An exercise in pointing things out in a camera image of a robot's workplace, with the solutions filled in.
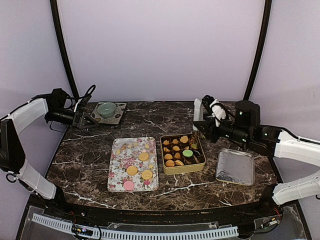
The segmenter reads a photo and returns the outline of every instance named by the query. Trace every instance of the pink macaron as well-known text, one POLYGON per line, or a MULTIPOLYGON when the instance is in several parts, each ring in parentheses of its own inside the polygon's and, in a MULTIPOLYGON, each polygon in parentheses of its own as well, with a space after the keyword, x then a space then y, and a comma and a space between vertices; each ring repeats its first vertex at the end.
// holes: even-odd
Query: pink macaron
POLYGON ((133 181, 125 181, 123 187, 126 191, 132 191, 135 188, 135 184, 133 181))

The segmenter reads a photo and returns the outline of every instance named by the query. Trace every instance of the green bowl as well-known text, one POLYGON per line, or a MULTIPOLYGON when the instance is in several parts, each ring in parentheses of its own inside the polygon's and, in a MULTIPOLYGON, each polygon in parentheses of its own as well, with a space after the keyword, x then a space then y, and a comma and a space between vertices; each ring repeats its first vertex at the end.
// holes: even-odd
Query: green bowl
POLYGON ((115 115, 116 109, 117 105, 115 105, 113 102, 105 102, 98 106, 96 111, 101 117, 108 119, 115 115))

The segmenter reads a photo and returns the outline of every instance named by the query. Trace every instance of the marble table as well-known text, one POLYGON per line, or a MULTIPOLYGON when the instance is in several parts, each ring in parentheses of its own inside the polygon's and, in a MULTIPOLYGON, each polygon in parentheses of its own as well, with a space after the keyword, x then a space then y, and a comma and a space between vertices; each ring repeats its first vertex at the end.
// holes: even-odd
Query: marble table
MULTIPOLYGON (((87 105, 91 113, 96 103, 87 105)), ((225 103, 233 111, 233 103, 225 103)), ((216 144, 202 140, 207 164, 203 171, 165 175, 160 137, 192 132, 193 102, 129 102, 119 125, 98 128, 70 127, 53 159, 47 179, 62 187, 70 203, 142 211, 181 211, 218 208, 259 200, 269 184, 277 182, 268 158, 252 153, 255 184, 241 186, 217 181, 218 152, 239 150, 225 139, 216 144), (117 138, 154 137, 158 157, 159 188, 149 192, 107 190, 112 142, 117 138)))

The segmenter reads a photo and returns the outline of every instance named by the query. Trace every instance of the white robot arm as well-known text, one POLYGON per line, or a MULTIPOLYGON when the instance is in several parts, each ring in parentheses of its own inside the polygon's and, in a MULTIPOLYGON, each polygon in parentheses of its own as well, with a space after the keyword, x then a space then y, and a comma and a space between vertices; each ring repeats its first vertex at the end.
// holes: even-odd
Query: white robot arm
POLYGON ((44 117, 47 122, 55 121, 77 128, 92 128, 99 124, 84 112, 84 106, 95 89, 91 86, 87 93, 78 99, 70 97, 61 88, 50 94, 38 95, 0 120, 0 169, 8 172, 6 179, 14 183, 17 180, 31 192, 45 200, 53 200, 58 207, 65 207, 65 198, 61 188, 46 180, 28 162, 19 135, 30 124, 44 117), (67 99, 76 100, 74 105, 65 108, 67 99))
MULTIPOLYGON (((260 107, 239 101, 235 115, 218 100, 205 96, 194 101, 193 130, 215 143, 220 137, 267 157, 287 158, 320 167, 320 141, 295 136, 285 128, 260 125, 260 107), (203 120, 203 107, 209 118, 203 120)), ((295 181, 278 183, 272 199, 277 205, 320 194, 320 170, 295 181)))

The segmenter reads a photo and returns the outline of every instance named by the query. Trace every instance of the black frame pole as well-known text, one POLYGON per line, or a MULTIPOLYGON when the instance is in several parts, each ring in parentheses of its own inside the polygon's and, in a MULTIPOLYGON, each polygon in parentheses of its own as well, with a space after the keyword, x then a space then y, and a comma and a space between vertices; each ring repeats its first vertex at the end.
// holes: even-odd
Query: black frame pole
POLYGON ((78 89, 76 86, 74 75, 72 74, 72 70, 71 70, 71 66, 70 66, 70 62, 69 62, 69 58, 68 58, 68 54, 67 54, 67 48, 65 45, 65 40, 64 40, 64 36, 63 36, 62 28, 61 28, 57 0, 50 0, 50 4, 51 4, 51 12, 52 12, 52 18, 53 18, 56 39, 58 41, 65 73, 68 78, 68 82, 69 82, 73 97, 79 98, 79 92, 78 92, 78 89))
POLYGON ((257 77, 259 64, 260 64, 260 60, 261 60, 261 56, 262 56, 262 52, 264 50, 264 45, 265 45, 265 41, 266 41, 270 12, 271 12, 271 5, 272 5, 272 0, 265 0, 263 17, 262 17, 262 24, 261 24, 260 35, 259 35, 259 41, 258 41, 258 45, 256 47, 253 66, 251 69, 249 81, 246 86, 243 100, 249 100, 252 89, 254 88, 254 84, 255 84, 255 80, 257 77))

